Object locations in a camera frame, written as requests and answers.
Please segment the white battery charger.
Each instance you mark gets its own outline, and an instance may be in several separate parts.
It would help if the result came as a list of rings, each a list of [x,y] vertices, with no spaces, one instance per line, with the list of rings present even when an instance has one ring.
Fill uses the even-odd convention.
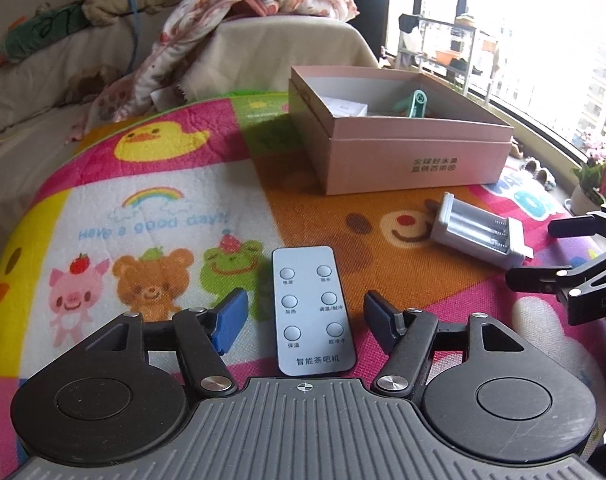
[[[449,192],[443,195],[431,238],[504,270],[522,266],[525,260],[534,258],[534,250],[525,244],[520,220],[457,200]]]

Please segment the white remote control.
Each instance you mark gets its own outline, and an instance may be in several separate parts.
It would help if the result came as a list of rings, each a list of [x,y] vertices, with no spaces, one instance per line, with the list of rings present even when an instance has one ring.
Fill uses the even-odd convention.
[[[351,370],[356,351],[333,249],[278,248],[271,266],[280,372],[300,377]]]

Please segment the teal plastic clip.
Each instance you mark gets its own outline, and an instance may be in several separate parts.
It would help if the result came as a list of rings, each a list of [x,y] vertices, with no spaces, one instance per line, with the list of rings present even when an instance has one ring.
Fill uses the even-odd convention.
[[[427,108],[428,96],[423,90],[417,89],[410,96],[396,102],[392,110],[395,113],[403,113],[408,118],[425,118]]]

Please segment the grey charger retail box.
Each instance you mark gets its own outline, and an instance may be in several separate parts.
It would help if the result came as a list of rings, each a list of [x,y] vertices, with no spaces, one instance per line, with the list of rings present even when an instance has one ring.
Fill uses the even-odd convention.
[[[366,103],[333,99],[326,102],[326,107],[335,118],[364,117],[368,115],[368,105]]]

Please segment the grey slippers pair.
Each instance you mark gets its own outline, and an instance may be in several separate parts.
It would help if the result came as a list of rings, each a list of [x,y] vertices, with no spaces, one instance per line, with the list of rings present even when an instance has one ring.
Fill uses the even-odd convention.
[[[537,159],[529,157],[525,159],[521,169],[527,172],[536,182],[538,182],[547,192],[553,190],[556,185],[556,178],[551,171],[543,167]]]

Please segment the potted pink orchid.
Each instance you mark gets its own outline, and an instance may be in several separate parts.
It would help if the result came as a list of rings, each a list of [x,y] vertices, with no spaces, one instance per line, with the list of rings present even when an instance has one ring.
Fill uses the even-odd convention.
[[[606,205],[606,154],[589,156],[572,173],[577,179],[570,197],[572,214],[587,214]]]

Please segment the colourful cartoon play mat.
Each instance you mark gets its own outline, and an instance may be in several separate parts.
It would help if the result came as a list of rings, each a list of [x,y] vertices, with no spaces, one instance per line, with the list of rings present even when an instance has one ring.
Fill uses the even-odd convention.
[[[464,321],[485,311],[572,370],[606,426],[606,322],[569,326],[552,297],[508,289],[496,266],[431,240],[438,188],[329,196],[282,94],[230,96],[86,137],[37,192],[0,255],[0,479],[24,452],[18,386],[112,318],[166,321],[241,287],[248,320],[225,357],[237,380],[274,374],[271,255],[327,245],[370,380],[384,355],[362,320],[396,307]]]

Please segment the pink cardboard box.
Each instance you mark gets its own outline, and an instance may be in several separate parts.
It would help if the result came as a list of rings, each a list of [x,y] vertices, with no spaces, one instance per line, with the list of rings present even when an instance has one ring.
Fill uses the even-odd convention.
[[[395,113],[414,90],[425,118]],[[335,118],[338,99],[366,103],[364,117]],[[496,182],[512,126],[425,73],[352,66],[294,66],[289,113],[329,195]]]

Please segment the metal balcony shelf rack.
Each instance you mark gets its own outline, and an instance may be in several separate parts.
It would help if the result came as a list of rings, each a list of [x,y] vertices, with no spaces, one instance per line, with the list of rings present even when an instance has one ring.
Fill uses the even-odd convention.
[[[478,92],[489,103],[499,64],[499,42],[462,14],[453,23],[417,14],[398,18],[394,67],[421,70],[452,84],[464,96]]]

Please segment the brown plush toy on sofa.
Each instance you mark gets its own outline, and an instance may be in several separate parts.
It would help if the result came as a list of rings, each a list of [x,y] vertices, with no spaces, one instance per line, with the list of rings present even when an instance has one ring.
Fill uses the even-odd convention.
[[[64,104],[86,103],[98,96],[106,87],[120,79],[124,73],[112,65],[83,68],[68,80]]]

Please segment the beige covered sofa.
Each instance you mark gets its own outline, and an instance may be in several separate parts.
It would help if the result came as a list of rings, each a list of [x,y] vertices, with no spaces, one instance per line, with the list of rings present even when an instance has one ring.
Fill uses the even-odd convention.
[[[168,17],[144,14],[139,38],[131,18],[89,27],[0,67],[0,255],[41,183],[68,154],[65,139],[76,128],[110,121],[120,102],[105,102],[98,117],[88,118],[92,101],[117,79],[132,79],[126,67],[142,66]],[[355,27],[333,18],[236,18],[192,44],[161,85],[188,101],[283,90],[294,65],[372,67],[376,57]]]

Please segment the floral pink blanket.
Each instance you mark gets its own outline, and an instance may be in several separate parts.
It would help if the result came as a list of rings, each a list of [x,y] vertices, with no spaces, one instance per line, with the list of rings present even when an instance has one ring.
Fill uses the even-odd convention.
[[[251,18],[306,15],[346,23],[358,15],[355,0],[182,0],[166,20],[150,54],[132,73],[106,87],[74,125],[71,141],[80,141],[94,125],[122,122],[152,105],[151,94],[176,70],[188,53],[218,25],[234,6]]]

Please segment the green plush pillow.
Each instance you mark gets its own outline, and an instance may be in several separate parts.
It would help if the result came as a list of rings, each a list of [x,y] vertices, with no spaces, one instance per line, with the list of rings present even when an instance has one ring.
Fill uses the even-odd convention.
[[[49,8],[9,29],[0,44],[0,53],[11,63],[21,62],[90,26],[79,2]]]

